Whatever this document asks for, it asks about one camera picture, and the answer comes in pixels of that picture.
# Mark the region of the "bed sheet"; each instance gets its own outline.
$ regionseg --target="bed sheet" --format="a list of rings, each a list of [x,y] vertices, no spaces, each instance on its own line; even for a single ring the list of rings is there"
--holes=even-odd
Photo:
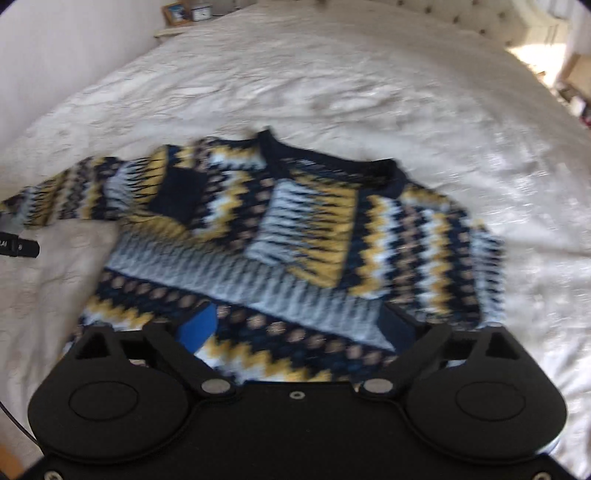
[[[567,399],[556,458],[589,475],[591,139],[517,59],[476,34],[365,0],[323,11],[266,0],[40,118],[0,155],[0,197],[88,155],[134,158],[267,125],[300,147],[398,158],[503,237],[506,324]],[[25,234],[41,244],[38,259],[0,257],[0,395],[23,423],[115,232],[68,220]],[[27,463],[38,455],[24,440],[17,448]]]

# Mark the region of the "patterned knit sweater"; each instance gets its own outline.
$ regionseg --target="patterned knit sweater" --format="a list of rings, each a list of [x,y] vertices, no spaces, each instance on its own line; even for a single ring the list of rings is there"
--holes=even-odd
[[[246,141],[87,158],[4,201],[25,228],[115,220],[120,236],[80,316],[137,329],[217,305],[196,352],[244,380],[362,381],[409,347],[394,302],[429,323],[502,316],[501,243],[393,160]]]

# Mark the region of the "clock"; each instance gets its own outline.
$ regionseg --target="clock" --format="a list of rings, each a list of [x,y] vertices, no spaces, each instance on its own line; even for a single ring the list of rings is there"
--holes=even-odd
[[[212,17],[212,6],[207,4],[195,5],[191,8],[191,16],[194,22],[209,20]]]

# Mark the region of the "headboard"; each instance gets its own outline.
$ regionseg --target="headboard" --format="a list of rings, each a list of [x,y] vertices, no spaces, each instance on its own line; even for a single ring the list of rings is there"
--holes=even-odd
[[[535,0],[375,1],[477,32],[513,53],[549,85],[563,63],[569,23],[544,12]]]

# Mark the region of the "picture frame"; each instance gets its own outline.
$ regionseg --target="picture frame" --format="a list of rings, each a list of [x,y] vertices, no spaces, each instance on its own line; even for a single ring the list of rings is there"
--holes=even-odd
[[[162,13],[164,14],[164,18],[166,18],[166,23],[171,27],[192,23],[190,12],[188,12],[183,2],[164,5],[162,7]]]

